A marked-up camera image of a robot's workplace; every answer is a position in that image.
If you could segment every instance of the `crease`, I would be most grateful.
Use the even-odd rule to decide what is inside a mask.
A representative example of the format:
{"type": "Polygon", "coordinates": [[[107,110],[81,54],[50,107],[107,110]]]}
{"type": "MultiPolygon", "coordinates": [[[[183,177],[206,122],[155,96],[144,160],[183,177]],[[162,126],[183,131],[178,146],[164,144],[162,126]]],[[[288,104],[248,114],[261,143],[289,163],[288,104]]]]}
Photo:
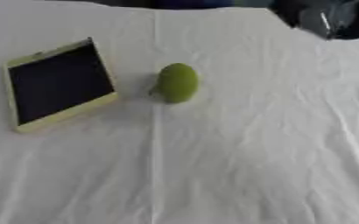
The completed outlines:
{"type": "Polygon", "coordinates": [[[331,128],[324,139],[324,144],[327,149],[330,149],[340,159],[341,168],[347,174],[348,181],[357,189],[356,192],[359,196],[359,143],[348,125],[344,122],[342,114],[329,101],[327,101],[327,107],[331,111],[338,127],[331,128]],[[334,140],[336,135],[342,137],[342,139],[339,139],[340,141],[334,140]]]}

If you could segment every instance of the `tablecloth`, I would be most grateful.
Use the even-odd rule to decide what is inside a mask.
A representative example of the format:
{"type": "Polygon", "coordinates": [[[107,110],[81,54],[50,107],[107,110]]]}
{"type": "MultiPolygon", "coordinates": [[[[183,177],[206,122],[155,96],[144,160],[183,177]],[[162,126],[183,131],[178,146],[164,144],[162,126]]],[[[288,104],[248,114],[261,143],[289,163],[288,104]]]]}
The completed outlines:
{"type": "Polygon", "coordinates": [[[0,1],[0,224],[359,223],[359,40],[267,10],[0,1]],[[117,103],[11,131],[1,66],[93,37],[117,103]],[[200,92],[147,92],[173,62],[200,92]]]}

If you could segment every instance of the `dark object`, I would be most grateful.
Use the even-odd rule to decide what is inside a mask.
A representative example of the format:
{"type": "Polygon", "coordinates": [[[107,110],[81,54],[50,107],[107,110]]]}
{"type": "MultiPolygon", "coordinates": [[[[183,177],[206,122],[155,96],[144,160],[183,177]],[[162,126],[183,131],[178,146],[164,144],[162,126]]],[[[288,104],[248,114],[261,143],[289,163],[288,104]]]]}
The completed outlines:
{"type": "Polygon", "coordinates": [[[359,0],[275,0],[270,9],[325,39],[359,39],[359,0]]]}
{"type": "Polygon", "coordinates": [[[10,69],[19,124],[114,92],[94,45],[10,69]]]}

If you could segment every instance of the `table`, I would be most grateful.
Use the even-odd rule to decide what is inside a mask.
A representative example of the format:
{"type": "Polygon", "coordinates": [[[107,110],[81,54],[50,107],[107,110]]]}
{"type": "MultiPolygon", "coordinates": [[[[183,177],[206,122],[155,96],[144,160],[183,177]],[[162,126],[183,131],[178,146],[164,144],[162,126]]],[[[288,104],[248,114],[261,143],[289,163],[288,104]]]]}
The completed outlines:
{"type": "Polygon", "coordinates": [[[0,223],[359,223],[359,40],[267,10],[0,2],[0,223]],[[30,135],[1,65],[93,37],[121,100],[30,135]],[[147,96],[184,62],[190,102],[147,96]]]}

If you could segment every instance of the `tennis ball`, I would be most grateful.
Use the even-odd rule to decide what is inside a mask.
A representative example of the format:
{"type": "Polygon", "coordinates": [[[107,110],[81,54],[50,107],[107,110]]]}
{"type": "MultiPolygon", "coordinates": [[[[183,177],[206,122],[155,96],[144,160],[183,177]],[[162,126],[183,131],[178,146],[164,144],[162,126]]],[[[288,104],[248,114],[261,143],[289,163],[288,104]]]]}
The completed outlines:
{"type": "Polygon", "coordinates": [[[197,73],[188,65],[172,64],[159,74],[158,83],[152,89],[163,97],[165,102],[187,102],[194,96],[199,87],[197,73]]]}

